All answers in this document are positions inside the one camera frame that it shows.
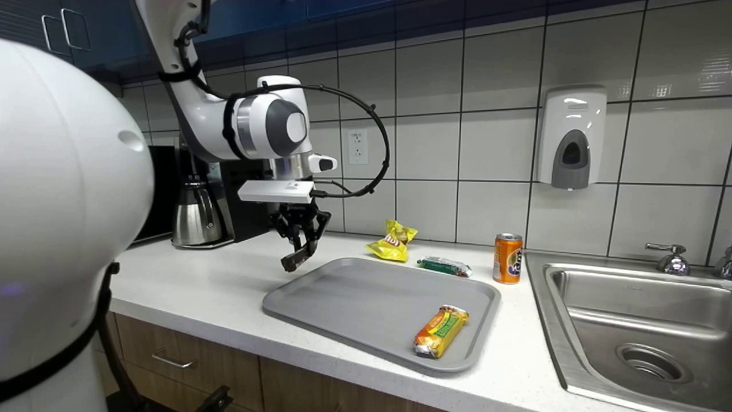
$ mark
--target kitchen counter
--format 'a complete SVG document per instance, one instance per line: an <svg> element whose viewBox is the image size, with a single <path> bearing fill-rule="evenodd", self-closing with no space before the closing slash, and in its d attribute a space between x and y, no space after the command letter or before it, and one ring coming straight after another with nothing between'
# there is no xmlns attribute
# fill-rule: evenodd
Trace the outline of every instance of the kitchen counter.
<svg viewBox="0 0 732 412"><path fill-rule="evenodd" d="M366 256L371 241L326 235L318 255L298 272L282 270L280 259L290 248L278 234L206 251L175 250L170 241L152 243L120 256L113 311L442 410L622 410L558 385L527 272L514 287L495 285L488 248L410 248L410 265L422 256L464 262L477 282L502 290L484 354L460 376L424 376L262 311L267 290L327 262Z"/></svg>

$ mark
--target plastic tray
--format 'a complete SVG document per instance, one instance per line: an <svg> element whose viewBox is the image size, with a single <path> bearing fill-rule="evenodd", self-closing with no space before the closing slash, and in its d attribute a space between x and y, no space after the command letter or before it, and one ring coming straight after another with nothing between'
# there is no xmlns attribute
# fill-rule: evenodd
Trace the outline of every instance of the plastic tray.
<svg viewBox="0 0 732 412"><path fill-rule="evenodd" d="M498 290L490 285L366 259L339 259L271 290L263 311L424 374L460 374L484 350ZM440 304L470 311L442 360L419 358L414 335Z"/></svg>

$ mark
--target soap dispenser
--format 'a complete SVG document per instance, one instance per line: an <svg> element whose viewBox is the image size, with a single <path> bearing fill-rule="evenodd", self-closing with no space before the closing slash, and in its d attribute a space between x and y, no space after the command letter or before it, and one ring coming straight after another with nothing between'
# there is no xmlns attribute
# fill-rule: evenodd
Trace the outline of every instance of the soap dispenser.
<svg viewBox="0 0 732 412"><path fill-rule="evenodd" d="M541 183L564 190L581 190L597 183L606 100L601 87L548 93L537 151Z"/></svg>

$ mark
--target orange can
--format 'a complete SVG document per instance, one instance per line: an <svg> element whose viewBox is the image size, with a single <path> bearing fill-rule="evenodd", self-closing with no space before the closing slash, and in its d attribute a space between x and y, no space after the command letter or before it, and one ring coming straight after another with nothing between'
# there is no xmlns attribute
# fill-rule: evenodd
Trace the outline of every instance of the orange can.
<svg viewBox="0 0 732 412"><path fill-rule="evenodd" d="M498 285L520 285L525 241L517 234L498 234L495 243L495 280Z"/></svg>

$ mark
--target stainless steel sink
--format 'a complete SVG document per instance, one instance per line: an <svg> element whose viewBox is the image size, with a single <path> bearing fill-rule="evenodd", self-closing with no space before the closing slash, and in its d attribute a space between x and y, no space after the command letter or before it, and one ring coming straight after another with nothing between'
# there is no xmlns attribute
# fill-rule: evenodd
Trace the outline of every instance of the stainless steel sink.
<svg viewBox="0 0 732 412"><path fill-rule="evenodd" d="M732 410L732 287L528 256L567 391L633 410Z"/></svg>

